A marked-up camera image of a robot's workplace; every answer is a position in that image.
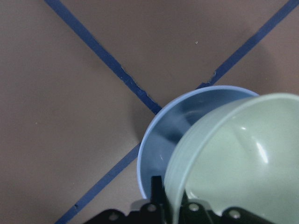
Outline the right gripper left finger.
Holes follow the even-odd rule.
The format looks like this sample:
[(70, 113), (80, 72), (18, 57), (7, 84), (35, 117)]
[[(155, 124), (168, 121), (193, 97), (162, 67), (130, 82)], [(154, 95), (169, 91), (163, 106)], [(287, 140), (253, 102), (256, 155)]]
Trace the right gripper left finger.
[(161, 176), (152, 176), (149, 202), (132, 211), (134, 224), (171, 224), (170, 211)]

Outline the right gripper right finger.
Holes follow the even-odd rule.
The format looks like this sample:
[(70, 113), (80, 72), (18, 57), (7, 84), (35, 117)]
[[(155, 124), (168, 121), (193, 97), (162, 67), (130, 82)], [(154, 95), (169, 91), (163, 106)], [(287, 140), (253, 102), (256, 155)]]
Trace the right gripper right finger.
[(204, 207), (202, 202), (189, 199), (186, 192), (184, 192), (181, 202), (181, 223), (219, 224), (220, 217), (211, 209)]

